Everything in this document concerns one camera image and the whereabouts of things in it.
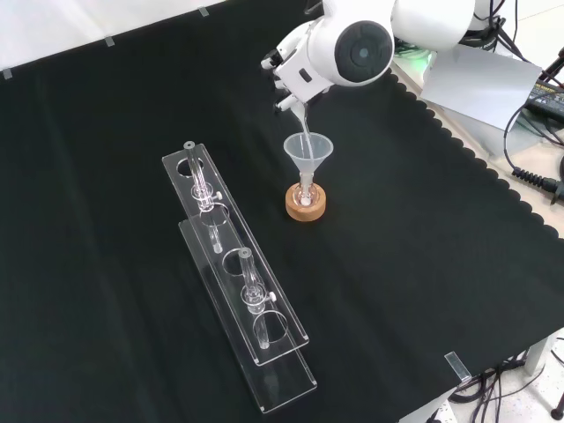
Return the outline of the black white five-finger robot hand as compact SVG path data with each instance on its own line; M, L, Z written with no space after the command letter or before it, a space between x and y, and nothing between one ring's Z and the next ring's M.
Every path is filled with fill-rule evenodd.
M332 83L314 69L308 56L309 36L319 20L310 20L295 27L261 61L266 71L272 71L276 90L284 97L275 104L277 111L286 111L295 104L306 104L320 93L326 93Z

